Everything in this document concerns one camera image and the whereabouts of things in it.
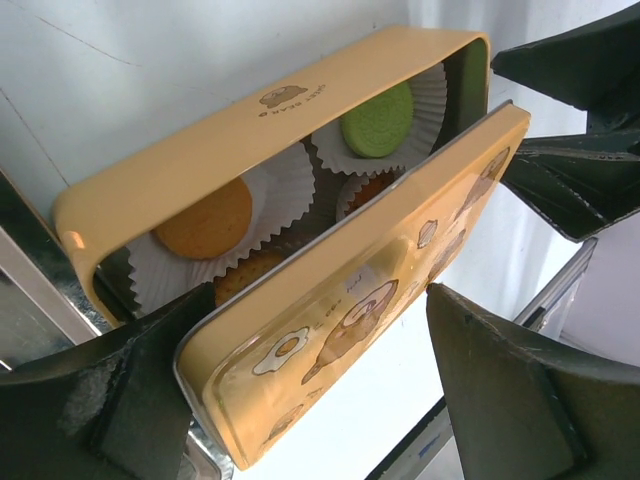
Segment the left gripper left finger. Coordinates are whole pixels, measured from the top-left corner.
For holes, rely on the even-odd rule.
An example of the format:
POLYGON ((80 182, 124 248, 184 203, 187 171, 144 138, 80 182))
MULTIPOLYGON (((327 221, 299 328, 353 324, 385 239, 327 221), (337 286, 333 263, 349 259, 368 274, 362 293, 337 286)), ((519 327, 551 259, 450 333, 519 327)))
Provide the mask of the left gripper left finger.
POLYGON ((204 283, 155 312, 1 376, 4 479, 174 479, 192 412, 178 344, 213 311, 204 283))

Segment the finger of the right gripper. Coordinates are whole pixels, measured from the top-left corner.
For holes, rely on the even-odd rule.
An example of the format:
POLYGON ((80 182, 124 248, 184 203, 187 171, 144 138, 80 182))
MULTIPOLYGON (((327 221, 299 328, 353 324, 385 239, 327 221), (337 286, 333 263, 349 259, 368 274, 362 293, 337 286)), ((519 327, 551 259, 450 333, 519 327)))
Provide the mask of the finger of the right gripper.
POLYGON ((639 135, 527 138, 501 183, 573 242, 639 211, 639 135))
POLYGON ((493 72, 579 110, 639 107, 639 5, 497 53, 493 72))

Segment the steel tin lid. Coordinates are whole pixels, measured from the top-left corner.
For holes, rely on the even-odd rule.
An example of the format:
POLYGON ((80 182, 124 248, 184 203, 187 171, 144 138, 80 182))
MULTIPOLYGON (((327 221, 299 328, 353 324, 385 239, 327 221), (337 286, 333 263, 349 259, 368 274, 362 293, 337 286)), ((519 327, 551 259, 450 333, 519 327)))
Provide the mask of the steel tin lid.
POLYGON ((457 256, 530 125, 505 102, 181 341, 206 434, 255 465, 457 256))

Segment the gold cookie tin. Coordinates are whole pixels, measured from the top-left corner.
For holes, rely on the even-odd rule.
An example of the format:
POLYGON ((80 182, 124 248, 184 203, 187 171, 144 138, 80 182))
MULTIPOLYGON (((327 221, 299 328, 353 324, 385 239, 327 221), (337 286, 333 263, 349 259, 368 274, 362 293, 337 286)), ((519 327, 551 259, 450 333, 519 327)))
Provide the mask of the gold cookie tin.
POLYGON ((469 45, 490 41, 476 31, 378 30, 67 188, 54 202, 55 229, 91 304, 117 327, 93 284, 105 257, 357 101, 469 45))

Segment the orange cookie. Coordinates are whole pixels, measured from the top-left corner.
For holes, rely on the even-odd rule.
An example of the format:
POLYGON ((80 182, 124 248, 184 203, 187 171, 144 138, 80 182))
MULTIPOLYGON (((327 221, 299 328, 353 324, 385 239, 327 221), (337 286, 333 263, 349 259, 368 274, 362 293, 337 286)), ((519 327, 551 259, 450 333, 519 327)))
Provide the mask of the orange cookie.
POLYGON ((383 172, 377 174, 375 177, 370 177, 368 183, 363 185, 360 190, 355 193, 354 199, 349 202, 348 212, 351 213, 369 202, 390 186, 395 179, 396 174, 393 171, 383 172))
POLYGON ((174 254, 211 259, 240 243, 249 230, 252 213, 251 192, 236 178, 158 225, 153 233, 174 254))
POLYGON ((277 251, 252 252, 248 258, 238 262, 235 268, 230 268, 222 276, 213 280, 215 303, 219 307, 246 287, 254 283, 284 260, 284 256, 277 251))

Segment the green cookie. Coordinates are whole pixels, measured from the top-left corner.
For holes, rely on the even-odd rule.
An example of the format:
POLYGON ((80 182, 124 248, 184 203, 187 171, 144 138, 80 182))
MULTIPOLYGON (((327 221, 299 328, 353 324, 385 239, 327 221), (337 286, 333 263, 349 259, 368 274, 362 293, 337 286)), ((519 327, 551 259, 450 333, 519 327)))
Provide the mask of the green cookie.
POLYGON ((383 158, 396 151, 410 133, 414 100, 407 81, 351 109, 341 116, 346 145, 364 158, 383 158))

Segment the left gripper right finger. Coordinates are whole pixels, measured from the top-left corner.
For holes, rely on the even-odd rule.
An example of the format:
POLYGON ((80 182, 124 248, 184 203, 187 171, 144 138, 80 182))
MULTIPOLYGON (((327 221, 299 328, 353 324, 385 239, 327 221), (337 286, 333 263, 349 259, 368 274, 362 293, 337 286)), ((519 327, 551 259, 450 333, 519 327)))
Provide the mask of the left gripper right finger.
POLYGON ((443 284, 426 315, 467 479, 636 479, 639 370, 561 344, 443 284))

